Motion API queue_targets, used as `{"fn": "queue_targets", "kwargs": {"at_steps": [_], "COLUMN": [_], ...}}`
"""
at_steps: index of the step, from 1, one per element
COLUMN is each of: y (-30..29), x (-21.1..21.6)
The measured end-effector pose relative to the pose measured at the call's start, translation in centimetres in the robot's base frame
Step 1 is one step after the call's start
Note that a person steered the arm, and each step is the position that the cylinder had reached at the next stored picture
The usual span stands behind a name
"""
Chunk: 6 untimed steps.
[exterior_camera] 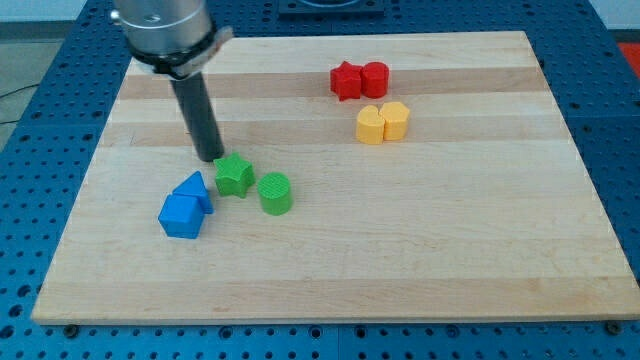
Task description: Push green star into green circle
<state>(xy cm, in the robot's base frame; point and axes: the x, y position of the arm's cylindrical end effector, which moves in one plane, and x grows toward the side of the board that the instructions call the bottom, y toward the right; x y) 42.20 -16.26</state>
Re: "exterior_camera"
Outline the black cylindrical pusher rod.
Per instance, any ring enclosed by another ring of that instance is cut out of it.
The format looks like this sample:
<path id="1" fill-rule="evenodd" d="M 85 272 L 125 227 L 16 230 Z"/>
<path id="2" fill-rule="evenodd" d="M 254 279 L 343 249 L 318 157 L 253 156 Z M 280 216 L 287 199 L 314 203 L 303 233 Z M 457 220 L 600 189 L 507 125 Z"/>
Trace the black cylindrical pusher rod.
<path id="1" fill-rule="evenodd" d="M 171 85 L 198 158 L 212 162 L 222 157 L 224 145 L 202 74 L 172 80 Z"/>

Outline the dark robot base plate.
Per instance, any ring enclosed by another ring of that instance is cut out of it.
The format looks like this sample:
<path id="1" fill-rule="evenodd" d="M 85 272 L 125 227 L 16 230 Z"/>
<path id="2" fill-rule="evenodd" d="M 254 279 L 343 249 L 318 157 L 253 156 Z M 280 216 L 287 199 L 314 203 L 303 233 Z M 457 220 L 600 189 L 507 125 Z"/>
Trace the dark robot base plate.
<path id="1" fill-rule="evenodd" d="M 385 0 L 278 0 L 279 18 L 299 16 L 380 15 Z"/>

